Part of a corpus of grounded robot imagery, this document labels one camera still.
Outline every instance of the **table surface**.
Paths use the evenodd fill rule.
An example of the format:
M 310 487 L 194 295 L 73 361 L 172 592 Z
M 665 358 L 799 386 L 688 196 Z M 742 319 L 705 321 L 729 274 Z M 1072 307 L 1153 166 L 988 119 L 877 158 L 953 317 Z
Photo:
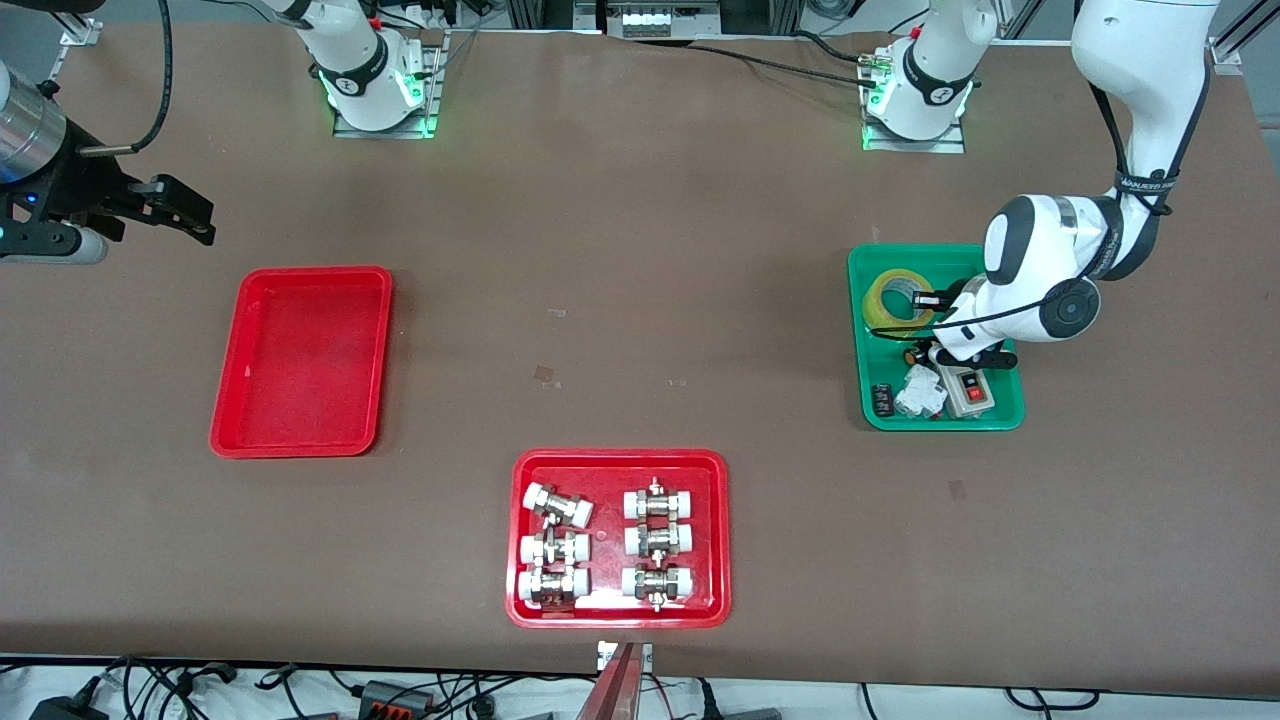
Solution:
M 73 51 L 68 114 L 141 136 L 157 35 Z M 131 227 L 0 274 L 3 650 L 588 671 L 612 635 L 664 674 L 1280 694 L 1280 193 L 1240 78 L 1153 256 L 1023 347 L 1023 427 L 923 437 L 861 416 L 846 255 L 1107 187 L 1066 49 L 988 54 L 964 156 L 860 150 L 845 86 L 580 35 L 477 38 L 433 141 L 333 140 L 306 65 L 283 28 L 177 27 L 169 122 L 123 164 L 212 199 L 216 246 Z M 214 456 L 239 281 L 326 264 L 396 277 L 379 441 Z M 556 446 L 723 454 L 723 625 L 511 624 L 511 468 Z

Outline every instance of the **yellow tape roll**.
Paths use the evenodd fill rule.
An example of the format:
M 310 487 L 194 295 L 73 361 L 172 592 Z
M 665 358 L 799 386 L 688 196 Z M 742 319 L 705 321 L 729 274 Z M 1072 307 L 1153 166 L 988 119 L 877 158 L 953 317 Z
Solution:
M 933 319 L 933 310 L 915 310 L 914 316 L 909 320 L 899 318 L 884 307 L 886 292 L 896 292 L 910 301 L 913 292 L 933 292 L 933 287 L 919 273 L 902 268 L 884 270 L 863 296 L 863 320 L 867 322 L 868 327 L 905 328 L 925 325 Z

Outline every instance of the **white plastic cap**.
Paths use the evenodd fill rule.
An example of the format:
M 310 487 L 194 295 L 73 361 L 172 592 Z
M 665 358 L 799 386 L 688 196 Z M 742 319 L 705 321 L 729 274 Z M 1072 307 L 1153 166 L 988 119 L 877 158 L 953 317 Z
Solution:
M 520 571 L 520 577 L 516 580 L 516 592 L 520 593 L 520 600 L 534 600 L 534 574 L 531 571 Z
M 680 552 L 689 552 L 694 548 L 694 528 L 689 523 L 676 524 L 676 537 L 680 538 Z
M 573 597 L 589 594 L 591 594 L 591 578 L 586 574 L 586 568 L 573 569 Z
M 591 521 L 591 510 L 595 506 L 585 500 L 577 501 L 577 510 L 573 511 L 573 516 L 568 519 L 570 524 L 575 528 L 585 528 L 589 521 Z
M 573 560 L 586 562 L 591 559 L 591 536 L 579 533 L 573 536 Z
M 541 483 L 529 483 L 529 488 L 525 491 L 524 506 L 525 510 L 532 510 L 534 505 L 538 503 L 538 493 L 543 492 Z
M 640 528 L 623 528 L 622 544 L 627 548 L 627 555 L 640 555 Z
M 525 536 L 520 538 L 520 561 L 538 562 L 538 536 Z
M 694 594 L 694 574 L 689 568 L 676 568 L 676 597 Z
M 682 489 L 676 493 L 676 516 L 687 520 L 694 512 L 694 505 L 689 497 L 689 491 Z
M 622 493 L 622 516 L 627 520 L 635 520 L 639 516 L 636 512 L 636 493 L 625 492 Z
M 622 569 L 622 594 L 627 597 L 636 596 L 636 569 L 623 568 Z

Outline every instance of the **green tray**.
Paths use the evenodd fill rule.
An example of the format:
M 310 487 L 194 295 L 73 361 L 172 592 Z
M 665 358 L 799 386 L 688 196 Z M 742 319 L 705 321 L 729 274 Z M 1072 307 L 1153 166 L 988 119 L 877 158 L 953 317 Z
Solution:
M 906 363 L 902 351 L 905 342 L 893 342 L 873 336 L 863 320 L 863 295 L 884 270 L 906 268 L 922 275 L 934 290 L 942 290 L 957 279 L 968 279 L 983 272 L 982 246 L 978 245 L 861 245 L 849 254 L 849 300 L 854 310 L 854 347 L 858 355 L 858 380 L 861 386 L 863 414 L 867 421 L 882 430 L 1011 430 L 1021 424 L 1027 415 L 1023 402 L 1023 380 L 1018 368 L 1009 372 L 987 372 L 987 383 L 996 406 L 978 418 L 877 418 L 872 409 L 872 386 L 888 383 L 893 393 L 902 389 L 906 378 Z M 895 307 L 893 293 L 886 297 L 890 311 L 906 310 L 905 300 L 901 307 Z M 1012 350 L 1012 343 L 1006 343 Z

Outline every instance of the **empty red tray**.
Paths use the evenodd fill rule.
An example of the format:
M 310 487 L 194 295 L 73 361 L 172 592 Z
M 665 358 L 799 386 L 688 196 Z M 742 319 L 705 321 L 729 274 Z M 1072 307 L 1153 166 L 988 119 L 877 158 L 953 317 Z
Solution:
M 654 612 L 645 602 L 622 594 L 622 568 L 635 568 L 627 556 L 623 528 L 635 520 L 622 516 L 622 493 L 644 489 L 658 477 L 669 491 L 689 491 L 694 550 L 671 564 L 689 568 L 694 592 L 678 603 Z M 580 495 L 595 503 L 586 533 L 591 538 L 591 593 L 567 610 L 540 610 L 516 592 L 520 538 L 534 534 L 543 520 L 522 501 L 530 483 L 554 486 L 557 495 Z M 559 564 L 552 569 L 559 570 Z M 507 616 L 521 628 L 713 628 L 728 618 L 728 466 L 709 450 L 530 450 L 516 462 L 511 488 L 507 538 Z
M 374 443 L 390 319 L 383 268 L 266 268 L 241 283 L 209 445 L 335 457 Z

